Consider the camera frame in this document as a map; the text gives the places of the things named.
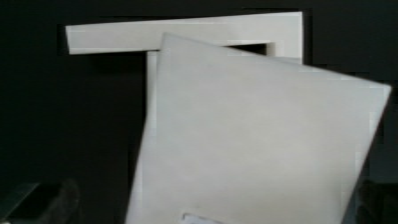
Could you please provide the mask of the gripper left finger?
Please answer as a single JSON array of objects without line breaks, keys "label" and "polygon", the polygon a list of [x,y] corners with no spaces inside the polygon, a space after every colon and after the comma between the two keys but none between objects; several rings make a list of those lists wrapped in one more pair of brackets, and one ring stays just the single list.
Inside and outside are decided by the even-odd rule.
[{"label": "gripper left finger", "polygon": [[80,188],[72,180],[24,183],[0,199],[0,224],[80,224]]}]

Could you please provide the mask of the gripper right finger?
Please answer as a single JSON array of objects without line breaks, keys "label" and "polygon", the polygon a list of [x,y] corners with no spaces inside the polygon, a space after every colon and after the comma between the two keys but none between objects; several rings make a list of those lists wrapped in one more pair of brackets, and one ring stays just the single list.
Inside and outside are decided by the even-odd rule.
[{"label": "gripper right finger", "polygon": [[364,181],[359,187],[357,224],[398,224],[398,183]]}]

